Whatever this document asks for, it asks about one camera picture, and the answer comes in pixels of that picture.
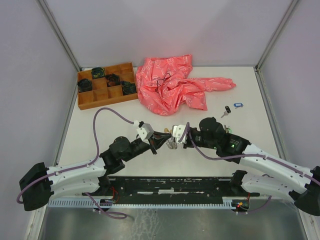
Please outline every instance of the white bracket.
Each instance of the white bracket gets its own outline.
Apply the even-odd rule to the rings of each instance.
[[[241,187],[248,193],[259,193],[279,197],[294,202],[289,195],[293,189],[272,177],[258,176],[247,173],[243,176]]]
[[[99,157],[93,164],[90,164],[92,161],[93,159],[65,166],[50,166],[47,174],[77,166],[85,166],[50,176],[48,179],[52,181],[50,187],[51,191],[54,192],[50,200],[95,192],[100,187],[98,177],[102,177],[106,173],[106,169],[102,158]]]
[[[148,140],[154,134],[154,130],[152,129],[149,123],[144,123],[140,128],[136,130],[139,134],[139,137],[142,141]]]
[[[309,176],[312,176],[313,174],[310,172],[311,169],[307,167],[302,167],[299,165],[292,164],[290,162],[287,162],[279,157],[272,156],[268,154],[267,152],[261,150],[254,144],[248,145],[244,152],[244,154],[260,154],[264,155],[270,158],[273,158],[283,164],[286,164],[293,169],[297,170],[298,172],[303,172],[304,174],[307,174]],[[270,175],[271,177],[274,177],[279,182],[282,182],[286,184],[289,188],[295,190],[299,194],[304,193],[307,189],[305,188],[306,184],[310,184],[310,179],[306,178],[303,175],[300,175],[297,171],[293,171],[285,166],[282,166],[274,161],[271,161],[267,158],[262,157],[242,157],[240,162],[240,165],[248,166],[254,169],[257,169],[263,173],[266,173]]]
[[[186,125],[174,125],[172,127],[172,136],[176,143],[185,144],[187,141],[187,134],[184,135],[183,139],[180,141],[182,135],[184,134]]]

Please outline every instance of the red wire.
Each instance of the red wire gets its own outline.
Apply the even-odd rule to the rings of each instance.
[[[120,199],[120,195],[119,195],[119,193],[116,191],[116,190],[114,190],[115,192],[116,192],[116,194],[118,194],[118,198],[116,199],[116,201],[115,201],[115,203],[117,203],[118,201],[119,201],[119,199]]]
[[[117,203],[117,202],[119,201],[119,199],[120,199],[120,195],[119,195],[119,193],[115,190],[115,188],[114,188],[113,186],[112,186],[110,189],[112,189],[112,191],[113,191],[112,200],[115,199],[115,193],[118,194],[118,198],[117,198],[116,201],[115,201],[115,203]]]

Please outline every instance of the metal corner post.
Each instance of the metal corner post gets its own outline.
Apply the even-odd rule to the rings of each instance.
[[[254,73],[259,85],[260,93],[262,96],[263,104],[265,107],[266,115],[268,117],[270,126],[271,126],[271,131],[273,134],[273,138],[275,141],[275,146],[277,148],[279,157],[285,160],[288,160],[288,153],[286,152],[285,144],[283,142],[283,139],[281,137],[281,133],[278,127],[278,123],[274,114],[274,110],[272,108],[272,104],[268,95],[268,90],[265,85],[265,80],[263,78],[263,74],[261,73],[260,70],[257,70],[256,68],[254,69]]]
[[[291,16],[294,14],[295,10],[297,9],[299,3],[301,0],[292,0],[290,3],[288,9],[286,10],[283,18],[281,19],[278,27],[274,31],[271,39],[269,40],[268,44],[266,45],[258,63],[256,64],[255,68],[259,71],[263,65],[266,62],[266,59],[268,58],[269,54],[271,53],[272,49],[274,48],[277,40],[279,39],[281,33],[284,31],[286,25],[288,24],[289,20],[291,19]]]
[[[75,69],[78,71],[81,71],[81,66],[79,65],[78,61],[76,60],[74,54],[72,53],[64,35],[62,34],[55,17],[52,13],[52,11],[49,8],[49,5],[46,0],[36,0],[39,7],[41,8],[43,14],[47,18],[49,24],[51,25],[51,28],[53,32],[55,33],[56,37],[58,38],[59,42],[61,43],[63,49],[65,50],[65,53],[68,55],[69,59],[71,60],[72,64],[74,65]]]

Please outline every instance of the metal frame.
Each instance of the metal frame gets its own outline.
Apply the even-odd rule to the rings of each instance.
[[[283,18],[281,19],[278,27],[274,31],[271,39],[269,40],[268,44],[266,45],[266,48],[263,51],[263,54],[261,55],[258,63],[256,64],[255,68],[257,70],[260,70],[263,65],[266,62],[266,59],[268,58],[269,54],[271,53],[272,49],[274,48],[276,42],[278,41],[281,33],[284,31],[285,27],[287,26],[291,16],[294,14],[295,10],[297,9],[299,3],[301,0],[292,0],[290,3],[288,9],[286,10]]]
[[[56,37],[58,38],[59,42],[61,43],[62,47],[65,50],[65,53],[68,55],[69,59],[71,60],[73,66],[77,71],[81,70],[80,65],[78,64],[78,61],[76,60],[74,54],[72,53],[64,35],[62,34],[58,24],[56,23],[55,17],[53,13],[51,12],[49,5],[46,0],[36,0],[38,5],[40,6],[44,16],[47,18],[49,24],[51,25],[51,28],[53,32],[55,33]]]
[[[72,53],[65,37],[63,36],[60,28],[58,27],[56,20],[54,18],[54,15],[52,14],[52,12],[50,11],[50,8],[48,6],[48,3],[46,0],[36,0],[37,3],[39,4],[41,10],[43,11],[44,15],[46,16],[48,22],[50,23],[50,26],[52,28],[52,30],[54,31],[55,35],[57,36],[58,40],[60,41],[61,45],[63,46],[66,54],[68,55],[68,57],[70,58],[72,64],[74,65],[75,69],[77,71],[81,71],[82,68],[81,66],[78,64],[78,61],[76,60],[74,54]],[[261,96],[263,99],[263,103],[266,109],[266,113],[267,113],[267,117],[271,126],[271,130],[272,130],[272,134],[275,140],[275,144],[277,147],[277,151],[278,154],[281,158],[283,159],[288,159],[288,153],[286,151],[286,147],[285,144],[283,142],[283,139],[281,137],[280,131],[279,131],[279,127],[278,127],[278,123],[277,120],[275,118],[274,115],[274,111],[272,108],[272,103],[270,101],[269,95],[268,95],[268,91],[265,85],[265,80],[263,78],[263,74],[261,72],[261,69],[263,67],[263,65],[266,62],[266,59],[268,58],[268,56],[270,55],[272,49],[274,48],[276,42],[278,41],[281,33],[283,32],[283,30],[285,29],[286,25],[288,24],[291,16],[293,15],[294,11],[297,9],[297,6],[299,5],[299,3],[301,2],[301,0],[292,0],[291,4],[289,5],[286,13],[284,14],[282,20],[280,21],[277,29],[275,30],[274,34],[272,35],[270,41],[268,42],[263,54],[261,55],[261,58],[259,59],[258,63],[256,64],[256,66],[254,67],[254,71],[255,71],[255,75],[257,78],[257,82],[259,85],[259,89],[261,92]],[[65,138],[67,135],[67,131],[68,131],[68,127],[69,127],[69,123],[71,120],[71,116],[72,116],[72,112],[73,112],[73,107],[75,105],[76,102],[76,98],[77,98],[77,88],[75,86],[74,89],[74,93],[72,96],[72,100],[71,103],[69,105],[69,111],[65,120],[65,126],[63,129],[63,133],[62,133],[62,137],[61,137],[61,141],[60,144],[56,150],[56,156],[55,156],[55,160],[54,160],[54,164],[58,164],[59,163],[59,158],[61,156],[62,153],[62,148],[65,142]],[[39,233],[40,233],[40,229],[42,226],[42,222],[43,222],[43,218],[44,218],[44,214],[46,211],[46,207],[42,207],[36,211],[33,212],[32,216],[30,217],[30,223],[28,225],[27,228],[27,233],[25,235],[25,240],[36,240],[38,239]],[[305,229],[305,232],[307,234],[308,239],[310,240],[320,240],[320,230],[317,224],[317,220],[314,216],[309,215],[307,213],[304,213],[302,211],[300,211],[300,216],[301,216],[301,220]]]

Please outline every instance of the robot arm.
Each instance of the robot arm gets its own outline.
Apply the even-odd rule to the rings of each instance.
[[[38,209],[59,197],[95,193],[101,189],[107,191],[110,186],[108,175],[120,171],[125,167],[124,162],[148,150],[157,154],[157,149],[168,141],[182,144],[183,148],[196,148],[199,152],[199,148],[215,149],[220,158],[201,154],[210,160],[249,166],[273,177],[237,170],[230,181],[235,193],[245,190],[278,196],[294,202],[304,212],[320,216],[320,186],[311,181],[320,180],[318,166],[311,170],[267,154],[248,140],[226,133],[214,117],[203,119],[199,124],[200,131],[189,128],[189,124],[175,125],[172,134],[153,131],[143,122],[136,121],[135,125],[139,138],[130,142],[124,136],[117,137],[109,149],[95,159],[69,166],[46,168],[43,162],[33,166],[19,182],[24,209]]]
[[[210,160],[234,162],[257,169],[273,178],[255,176],[246,171],[236,171],[231,184],[249,193],[278,196],[294,202],[300,210],[320,216],[320,167],[302,167],[272,156],[248,140],[226,133],[214,117],[205,118],[199,123],[200,131],[190,128],[188,137],[183,140],[184,148],[198,147],[216,149],[221,158]]]

